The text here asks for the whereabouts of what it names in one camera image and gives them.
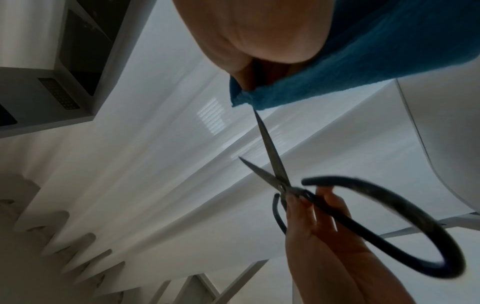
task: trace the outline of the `scissors blade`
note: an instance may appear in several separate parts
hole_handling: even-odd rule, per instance
[[[238,157],[248,168],[250,168],[256,175],[258,175],[259,177],[261,177],[264,181],[266,181],[267,183],[269,183],[271,186],[273,186],[273,188],[277,189],[277,190],[282,190],[282,187],[281,186],[285,186],[283,185],[283,183],[281,181],[279,181],[273,174],[271,173],[268,173],[266,172],[265,170],[255,166],[254,164],[250,163],[249,161],[245,160],[244,158],[242,157]]]
[[[263,139],[263,143],[265,144],[265,149],[268,154],[268,158],[270,159],[271,167],[273,168],[273,172],[275,173],[275,176],[277,177],[277,179],[282,181],[285,185],[290,186],[289,177],[287,176],[287,172],[285,171],[284,164],[282,163],[282,160],[280,159],[277,149],[275,148],[274,142],[272,141],[272,138],[270,137],[270,134],[267,131],[267,128],[265,127],[265,124],[260,118],[259,114],[255,110],[254,112],[255,112],[256,122],[258,123],[258,128],[260,129],[261,138]]]

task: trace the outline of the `scissors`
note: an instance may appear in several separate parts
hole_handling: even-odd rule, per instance
[[[299,188],[292,187],[285,171],[284,165],[280,159],[275,145],[265,127],[264,122],[256,111],[255,117],[260,129],[260,134],[265,144],[265,148],[270,159],[271,166],[275,175],[255,166],[247,160],[240,157],[240,160],[247,165],[256,175],[270,184],[273,188],[278,190],[280,194],[275,194],[273,197],[273,215],[280,229],[286,234],[287,227],[282,221],[278,212],[279,200],[284,208],[287,210],[286,195],[288,193],[297,197],[304,197],[313,205],[320,208],[323,212],[330,215],[336,222],[345,226],[350,231],[356,233],[364,240],[370,242],[381,251],[385,252],[400,263],[410,267],[420,273],[437,278],[455,278],[460,276],[465,270],[465,258],[460,247],[454,239],[442,228],[442,226],[435,221],[431,216],[423,210],[413,205],[411,202],[401,197],[400,195],[391,192],[383,187],[372,184],[365,180],[358,178],[350,178],[344,176],[320,176],[305,178],[301,181],[303,186],[340,186],[348,188],[359,194],[372,198],[387,209],[394,211],[405,220],[410,222],[413,226],[422,231],[437,247],[443,257],[442,262],[433,262],[414,257],[398,247],[385,241],[380,236],[363,227],[348,216],[339,212],[333,207],[330,207],[325,200],[316,196],[312,192]]]

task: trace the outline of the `blue fabric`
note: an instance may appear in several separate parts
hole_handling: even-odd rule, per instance
[[[464,63],[480,54],[480,0],[337,0],[322,50],[301,72],[244,92],[256,110]]]

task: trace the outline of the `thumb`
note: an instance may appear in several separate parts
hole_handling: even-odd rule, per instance
[[[286,222],[289,227],[309,228],[307,209],[303,206],[300,198],[287,194]]]

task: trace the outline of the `vent grille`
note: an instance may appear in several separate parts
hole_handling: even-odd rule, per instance
[[[65,110],[80,109],[72,97],[62,88],[54,78],[39,78],[41,84],[58,100]]]

